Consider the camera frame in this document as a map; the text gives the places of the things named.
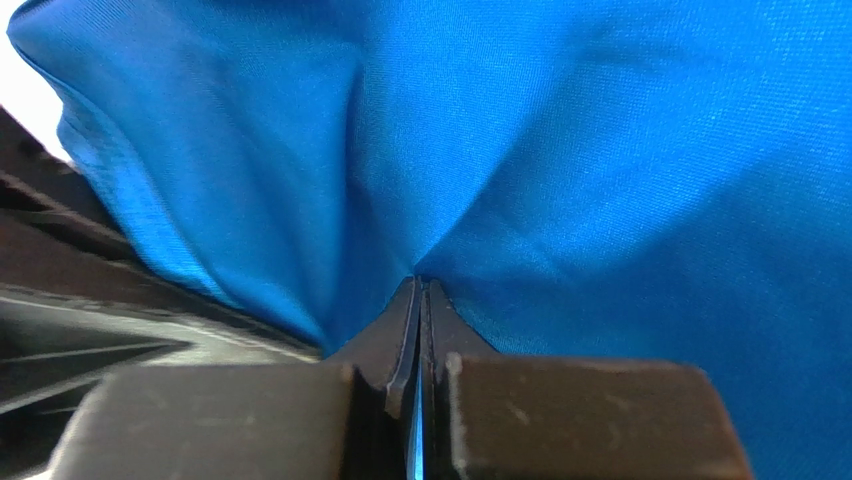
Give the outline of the blue cloth napkin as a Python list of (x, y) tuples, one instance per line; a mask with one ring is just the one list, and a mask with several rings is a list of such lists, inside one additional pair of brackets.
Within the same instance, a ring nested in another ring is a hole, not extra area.
[(705, 369), (851, 475), (847, 1), (29, 1), (8, 36), (158, 274), (334, 351), (409, 275), (513, 353)]

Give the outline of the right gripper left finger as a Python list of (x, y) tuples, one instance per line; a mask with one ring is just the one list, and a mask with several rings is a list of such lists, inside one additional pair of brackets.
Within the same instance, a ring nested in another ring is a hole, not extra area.
[(422, 284), (313, 364), (140, 366), (107, 376), (55, 479), (404, 479)]

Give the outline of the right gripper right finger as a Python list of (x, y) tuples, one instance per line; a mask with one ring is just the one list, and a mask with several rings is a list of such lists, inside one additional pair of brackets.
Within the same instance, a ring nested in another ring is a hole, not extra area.
[(661, 360), (497, 352), (441, 284), (420, 313), (428, 479), (749, 479), (707, 375)]

